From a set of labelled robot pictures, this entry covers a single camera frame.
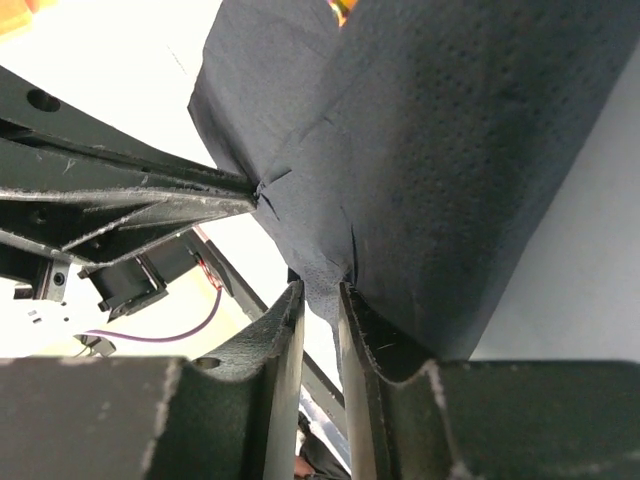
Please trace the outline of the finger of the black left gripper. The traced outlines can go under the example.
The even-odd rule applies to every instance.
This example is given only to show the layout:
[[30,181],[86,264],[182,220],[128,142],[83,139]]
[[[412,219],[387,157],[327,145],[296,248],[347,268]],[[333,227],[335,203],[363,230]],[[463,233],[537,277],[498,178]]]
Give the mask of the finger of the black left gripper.
[[215,188],[1,193],[1,242],[81,265],[111,265],[192,227],[253,211],[253,195]]
[[111,161],[205,187],[251,193],[239,175],[158,150],[1,69],[1,137],[30,147]]

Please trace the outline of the iridescent gold spoon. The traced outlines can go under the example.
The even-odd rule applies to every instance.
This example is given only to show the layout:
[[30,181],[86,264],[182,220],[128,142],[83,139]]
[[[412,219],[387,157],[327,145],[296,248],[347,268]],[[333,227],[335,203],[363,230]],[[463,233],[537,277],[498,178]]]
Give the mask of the iridescent gold spoon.
[[358,0],[327,0],[327,4],[331,8],[339,27],[342,27],[357,5]]

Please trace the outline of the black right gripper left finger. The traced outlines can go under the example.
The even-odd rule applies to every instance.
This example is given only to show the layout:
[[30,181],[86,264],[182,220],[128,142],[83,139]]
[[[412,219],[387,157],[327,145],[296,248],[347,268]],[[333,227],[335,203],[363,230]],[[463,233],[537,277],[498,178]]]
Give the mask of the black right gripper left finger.
[[304,287],[196,362],[1,364],[5,479],[290,479]]

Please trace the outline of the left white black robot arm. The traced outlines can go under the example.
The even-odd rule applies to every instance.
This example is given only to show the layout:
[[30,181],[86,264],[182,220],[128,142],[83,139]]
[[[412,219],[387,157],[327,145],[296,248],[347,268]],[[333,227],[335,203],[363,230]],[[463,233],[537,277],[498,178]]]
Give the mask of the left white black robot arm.
[[219,267],[197,226],[251,212],[241,176],[157,150],[1,73],[1,353],[25,357]]

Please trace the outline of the black paper napkin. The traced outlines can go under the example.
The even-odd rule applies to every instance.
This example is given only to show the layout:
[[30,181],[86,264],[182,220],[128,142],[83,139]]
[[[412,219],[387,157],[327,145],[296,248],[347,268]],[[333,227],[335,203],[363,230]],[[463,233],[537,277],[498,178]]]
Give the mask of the black paper napkin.
[[189,111],[335,322],[478,344],[639,41],[635,1],[225,1]]

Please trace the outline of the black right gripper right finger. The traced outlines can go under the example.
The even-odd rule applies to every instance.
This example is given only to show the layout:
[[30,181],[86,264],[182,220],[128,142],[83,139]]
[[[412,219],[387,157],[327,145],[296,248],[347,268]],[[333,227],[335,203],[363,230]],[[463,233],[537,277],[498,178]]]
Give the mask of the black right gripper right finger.
[[340,288],[356,479],[635,479],[639,367],[440,361]]

